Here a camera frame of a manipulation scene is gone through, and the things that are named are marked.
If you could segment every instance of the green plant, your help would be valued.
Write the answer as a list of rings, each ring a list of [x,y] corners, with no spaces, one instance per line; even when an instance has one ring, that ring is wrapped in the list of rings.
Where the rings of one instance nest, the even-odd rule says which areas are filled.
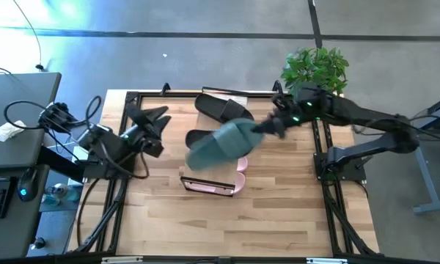
[[[285,81],[285,88],[293,95],[304,81],[340,94],[347,85],[345,68],[348,66],[348,61],[337,48],[329,52],[325,48],[302,48],[287,55],[287,66],[281,78]]]

